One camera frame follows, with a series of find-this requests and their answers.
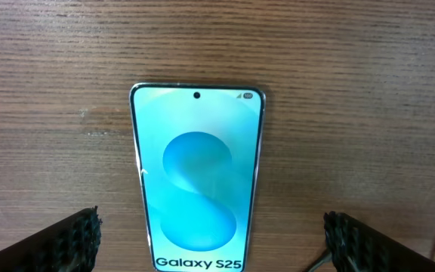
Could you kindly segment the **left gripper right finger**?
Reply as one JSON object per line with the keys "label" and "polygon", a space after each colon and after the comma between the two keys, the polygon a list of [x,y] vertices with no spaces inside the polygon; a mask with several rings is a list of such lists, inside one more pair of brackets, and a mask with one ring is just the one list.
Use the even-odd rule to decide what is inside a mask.
{"label": "left gripper right finger", "polygon": [[435,261],[345,213],[324,214],[324,229],[338,271],[435,272]]}

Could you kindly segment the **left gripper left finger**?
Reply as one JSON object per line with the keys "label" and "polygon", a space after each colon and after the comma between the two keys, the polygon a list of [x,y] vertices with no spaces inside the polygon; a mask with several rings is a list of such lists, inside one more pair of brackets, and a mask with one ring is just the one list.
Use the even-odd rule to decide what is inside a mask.
{"label": "left gripper left finger", "polygon": [[97,207],[83,209],[0,251],[0,272],[92,272],[101,240]]}

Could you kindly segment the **turquoise Galaxy S25 smartphone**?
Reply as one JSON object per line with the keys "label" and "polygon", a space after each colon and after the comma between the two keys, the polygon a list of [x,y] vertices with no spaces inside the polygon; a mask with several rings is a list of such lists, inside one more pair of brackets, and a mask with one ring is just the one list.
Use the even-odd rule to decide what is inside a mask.
{"label": "turquoise Galaxy S25 smartphone", "polygon": [[265,93],[141,82],[131,88],[129,102],[153,267],[243,272]]}

